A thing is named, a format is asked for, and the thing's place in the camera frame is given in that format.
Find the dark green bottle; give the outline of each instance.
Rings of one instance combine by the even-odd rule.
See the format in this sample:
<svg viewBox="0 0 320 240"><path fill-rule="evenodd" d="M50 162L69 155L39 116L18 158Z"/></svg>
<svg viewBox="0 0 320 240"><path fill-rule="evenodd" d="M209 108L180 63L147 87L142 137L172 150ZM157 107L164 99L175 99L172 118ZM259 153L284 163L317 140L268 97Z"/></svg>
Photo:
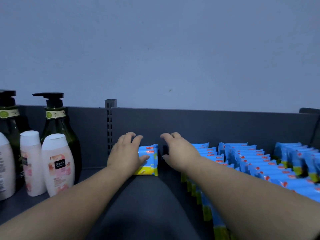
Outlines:
<svg viewBox="0 0 320 240"><path fill-rule="evenodd" d="M66 116L66 107L63 106L61 100L63 99L63 93L43 92L35 93L33 94L33 96L42 96L45 99L48 99L47 106L45 107L47 120L45 122L44 130L40 138L41 144L47 136L52 134L59 133L64 134L66 136L66 141L68 142L74 159L74 183L76 184L79 181L82 169L81 148L78 137L76 136L76 134L70 126L69 117Z"/></svg>
<svg viewBox="0 0 320 240"><path fill-rule="evenodd" d="M24 184L24 172L20 153L20 134L29 131L26 118L20 116L18 106L14 100L16 91L0 90L0 132L10 142L16 167L16 191Z"/></svg>

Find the bottle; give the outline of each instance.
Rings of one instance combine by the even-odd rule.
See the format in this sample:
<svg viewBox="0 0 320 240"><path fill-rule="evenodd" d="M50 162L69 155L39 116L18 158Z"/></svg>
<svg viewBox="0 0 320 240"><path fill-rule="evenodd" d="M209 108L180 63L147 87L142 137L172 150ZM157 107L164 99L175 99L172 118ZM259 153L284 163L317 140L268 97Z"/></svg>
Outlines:
<svg viewBox="0 0 320 240"><path fill-rule="evenodd" d="M13 196L16 190L14 154L10 143L0 132L0 200Z"/></svg>
<svg viewBox="0 0 320 240"><path fill-rule="evenodd" d="M29 130L21 133L20 149L27 193L33 197L42 195L47 189L42 167L39 132Z"/></svg>
<svg viewBox="0 0 320 240"><path fill-rule="evenodd" d="M65 135L47 136L42 144L41 157L50 197L74 185L75 163Z"/></svg>
<svg viewBox="0 0 320 240"><path fill-rule="evenodd" d="M0 90L0 132L10 142L16 169L16 190L24 184L22 158L20 154L20 133L30 130L28 122L20 116L14 100L16 91Z"/></svg>
<svg viewBox="0 0 320 240"><path fill-rule="evenodd" d="M63 106L61 100L63 99L63 93L43 92L35 93L33 96L43 96L45 99L48 99L47 106L45 107L47 120L40 138L41 143L51 134L60 133L66 136L66 141L74 158L75 183L78 183L82 169L80 142L70 126L69 118L66 116L66 107Z"/></svg>

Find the wall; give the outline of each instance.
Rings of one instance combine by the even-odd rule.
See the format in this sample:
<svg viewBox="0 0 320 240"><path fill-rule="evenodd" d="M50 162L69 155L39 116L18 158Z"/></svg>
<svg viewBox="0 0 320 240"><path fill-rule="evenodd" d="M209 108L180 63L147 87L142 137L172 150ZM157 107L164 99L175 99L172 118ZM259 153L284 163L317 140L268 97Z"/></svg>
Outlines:
<svg viewBox="0 0 320 240"><path fill-rule="evenodd" d="M320 0L0 0L1 88L17 102L320 109Z"/></svg>

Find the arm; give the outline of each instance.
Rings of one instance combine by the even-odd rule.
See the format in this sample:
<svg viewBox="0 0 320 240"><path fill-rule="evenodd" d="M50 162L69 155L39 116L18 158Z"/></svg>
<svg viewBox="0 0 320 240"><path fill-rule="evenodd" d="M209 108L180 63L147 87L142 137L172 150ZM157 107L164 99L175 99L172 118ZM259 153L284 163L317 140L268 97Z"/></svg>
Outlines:
<svg viewBox="0 0 320 240"><path fill-rule="evenodd" d="M149 157L138 156L142 136L119 138L107 167L0 226L1 239L84 239L113 195Z"/></svg>
<svg viewBox="0 0 320 240"><path fill-rule="evenodd" d="M278 185L200 157L178 133L161 136L166 162L202 189L240 239L314 239L320 233L320 204Z"/></svg>

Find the hand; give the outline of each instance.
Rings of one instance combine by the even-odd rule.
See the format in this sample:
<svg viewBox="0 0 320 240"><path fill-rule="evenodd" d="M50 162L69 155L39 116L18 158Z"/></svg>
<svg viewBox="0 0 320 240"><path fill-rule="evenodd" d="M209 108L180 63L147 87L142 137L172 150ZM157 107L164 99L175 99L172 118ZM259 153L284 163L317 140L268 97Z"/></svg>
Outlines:
<svg viewBox="0 0 320 240"><path fill-rule="evenodd" d="M137 136L133 132L120 136L113 146L108 158L107 167L117 170L126 177L132 176L138 168L150 158L144 155L139 157L139 145L143 136Z"/></svg>
<svg viewBox="0 0 320 240"><path fill-rule="evenodd" d="M198 150L185 140L177 132L162 134L163 138L169 146L169 155L163 155L163 159L173 169L186 173L190 162L197 160L200 157Z"/></svg>

